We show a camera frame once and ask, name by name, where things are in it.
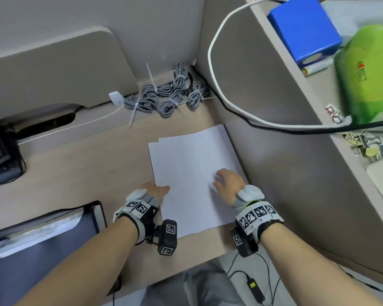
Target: forearm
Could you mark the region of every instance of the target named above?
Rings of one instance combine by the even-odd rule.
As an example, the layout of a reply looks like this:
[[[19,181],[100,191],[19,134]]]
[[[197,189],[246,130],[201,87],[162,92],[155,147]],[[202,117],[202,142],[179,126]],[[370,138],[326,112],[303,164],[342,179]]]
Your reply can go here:
[[[284,225],[271,225],[260,241],[298,306],[383,305]]]
[[[99,305],[116,281],[138,238],[122,217],[57,265],[17,306]]]

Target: wall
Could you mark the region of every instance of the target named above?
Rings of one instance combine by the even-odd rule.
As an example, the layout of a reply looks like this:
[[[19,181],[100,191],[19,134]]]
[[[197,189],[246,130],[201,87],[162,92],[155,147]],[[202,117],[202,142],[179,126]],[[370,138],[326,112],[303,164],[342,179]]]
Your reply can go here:
[[[208,46],[224,17],[242,4],[245,0],[205,0],[197,66],[209,82]],[[254,10],[262,15],[263,27]],[[291,67],[295,63],[287,50],[283,56],[276,51],[265,32],[266,24],[271,33],[269,22],[254,7],[225,24],[212,51],[223,93],[267,121],[318,124],[315,111],[281,58],[291,62]],[[258,130],[216,103],[248,178],[261,187],[286,225],[311,245],[383,274],[383,221],[373,206],[383,199],[376,189],[367,197],[334,144],[334,136]],[[360,167],[358,173],[364,174]]]
[[[204,0],[0,0],[0,54],[92,26],[110,28],[135,78],[191,63]]]

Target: desk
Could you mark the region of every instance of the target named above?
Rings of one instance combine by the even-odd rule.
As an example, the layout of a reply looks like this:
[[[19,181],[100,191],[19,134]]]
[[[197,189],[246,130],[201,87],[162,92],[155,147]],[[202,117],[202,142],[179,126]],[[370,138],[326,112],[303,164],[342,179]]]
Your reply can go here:
[[[179,107],[169,119],[153,115],[39,154],[27,156],[27,172],[0,186],[0,229],[60,208],[94,200],[102,202],[107,223],[125,197],[153,179],[149,142],[160,137],[195,133],[219,123],[210,101],[192,112]],[[123,288],[116,298],[208,261],[234,248],[223,226],[179,239],[171,257],[155,246],[134,248],[122,271]]]

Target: beige partition panel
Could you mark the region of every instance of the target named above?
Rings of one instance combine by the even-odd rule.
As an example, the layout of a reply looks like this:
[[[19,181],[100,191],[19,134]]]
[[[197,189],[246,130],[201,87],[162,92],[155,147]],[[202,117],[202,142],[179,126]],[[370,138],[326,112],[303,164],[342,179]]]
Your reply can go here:
[[[212,84],[207,50],[224,17],[252,0],[206,0],[197,66]],[[212,51],[224,94],[267,121],[329,122],[258,6],[232,16]],[[217,107],[250,181],[311,245],[383,282],[383,199],[341,135],[288,135],[252,128]]]
[[[94,27],[20,47],[0,56],[0,119],[43,106],[91,107],[109,93],[138,92],[112,32]]]

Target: stack of paper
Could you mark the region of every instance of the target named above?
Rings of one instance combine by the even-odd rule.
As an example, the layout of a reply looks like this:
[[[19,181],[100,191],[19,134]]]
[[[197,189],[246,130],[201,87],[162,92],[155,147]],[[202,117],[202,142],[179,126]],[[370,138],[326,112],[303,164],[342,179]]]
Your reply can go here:
[[[178,225],[178,237],[234,221],[236,212],[212,185],[222,168],[245,175],[223,125],[149,143],[156,185],[171,187],[161,206],[162,218]]]

